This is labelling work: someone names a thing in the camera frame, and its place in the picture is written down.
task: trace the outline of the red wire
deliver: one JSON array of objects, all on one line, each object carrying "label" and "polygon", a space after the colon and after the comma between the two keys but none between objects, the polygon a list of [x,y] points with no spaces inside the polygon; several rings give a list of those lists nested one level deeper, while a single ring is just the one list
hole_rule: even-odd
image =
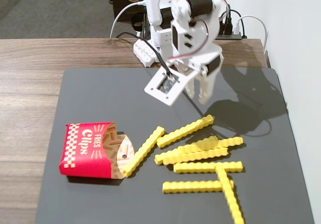
[{"label": "red wire", "polygon": [[167,59],[167,61],[191,57],[194,54],[196,54],[198,51],[200,51],[202,49],[202,47],[204,47],[204,45],[207,43],[207,40],[209,38],[209,26],[203,20],[199,20],[199,21],[203,22],[205,27],[206,27],[206,39],[202,43],[202,45],[198,49],[196,49],[194,52],[191,52],[191,53],[188,53],[188,54],[185,54],[185,55],[181,55],[181,56],[170,57],[169,59]]},{"label": "red wire", "polygon": [[[230,11],[230,8],[229,8],[229,4],[227,4],[227,1],[226,0],[222,0],[224,1],[225,5],[226,5],[226,17],[228,16],[228,12]],[[219,17],[219,21],[222,21],[224,18],[224,15],[222,17]]]}]

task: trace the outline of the black mat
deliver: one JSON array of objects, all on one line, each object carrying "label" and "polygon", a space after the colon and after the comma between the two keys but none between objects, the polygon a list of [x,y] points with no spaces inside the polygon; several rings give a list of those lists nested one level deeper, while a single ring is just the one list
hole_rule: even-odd
[{"label": "black mat", "polygon": [[295,141],[272,69],[222,69],[202,106],[181,95],[169,107],[143,89],[157,69],[76,69],[65,72],[50,139],[36,224],[232,224],[223,193],[162,194],[165,181],[217,180],[216,174],[175,174],[157,166],[153,149],[132,178],[77,179],[59,174],[65,124],[115,121],[135,150],[157,126],[171,132],[201,115],[207,127],[165,148],[210,135],[241,135],[245,144],[221,161],[242,161],[230,173],[247,224],[313,223]]}]

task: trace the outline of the white cable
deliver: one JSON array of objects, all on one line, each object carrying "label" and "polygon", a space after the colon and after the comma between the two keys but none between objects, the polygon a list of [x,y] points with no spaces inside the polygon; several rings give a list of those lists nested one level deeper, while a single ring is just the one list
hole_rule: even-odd
[{"label": "white cable", "polygon": [[110,36],[109,36],[110,38],[111,38],[111,36],[112,36],[112,32],[113,32],[113,30],[114,30],[114,27],[115,27],[115,25],[116,25],[116,22],[118,21],[118,19],[119,19],[119,17],[121,16],[121,14],[123,14],[125,10],[127,10],[128,8],[133,7],[133,6],[146,6],[146,1],[143,0],[143,1],[141,1],[141,2],[134,2],[134,3],[132,3],[132,4],[127,5],[126,7],[124,7],[124,9],[122,9],[122,10],[120,11],[120,13],[116,16],[116,18],[115,18],[115,20],[114,20],[114,22],[113,22],[113,24],[112,24],[111,31],[110,31]]},{"label": "white cable", "polygon": [[240,20],[241,20],[242,18],[245,18],[245,17],[251,17],[251,18],[257,19],[257,20],[263,25],[264,31],[265,31],[265,39],[264,39],[263,48],[264,48],[264,51],[265,51],[268,31],[267,31],[267,29],[266,29],[266,26],[265,26],[264,22],[262,22],[259,18],[255,17],[255,16],[252,16],[252,15],[246,15],[246,16],[240,17],[240,18],[237,20],[236,26],[235,26],[235,28],[234,28],[234,35],[238,35],[238,34],[240,33]]}]

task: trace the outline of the white wall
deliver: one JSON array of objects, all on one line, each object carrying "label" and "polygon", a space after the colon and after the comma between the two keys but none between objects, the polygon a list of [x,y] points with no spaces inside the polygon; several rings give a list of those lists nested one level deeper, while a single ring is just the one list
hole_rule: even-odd
[{"label": "white wall", "polygon": [[[259,17],[268,28],[266,49],[287,102],[314,221],[321,223],[321,0],[227,2],[242,15]],[[263,42],[259,22],[248,18],[244,25],[248,38]]]}]

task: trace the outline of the checkered pattern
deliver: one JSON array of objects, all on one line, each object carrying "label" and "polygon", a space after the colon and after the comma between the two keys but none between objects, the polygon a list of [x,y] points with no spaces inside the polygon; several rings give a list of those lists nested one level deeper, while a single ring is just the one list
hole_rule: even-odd
[{"label": "checkered pattern", "polygon": [[69,126],[68,129],[68,136],[67,136],[67,143],[66,143],[66,152],[65,152],[65,158],[64,161],[66,162],[64,164],[65,168],[75,168],[76,164],[73,163],[73,161],[76,159],[74,155],[76,154],[76,144],[77,144],[77,138],[78,138],[78,129],[79,124],[72,124]]}]

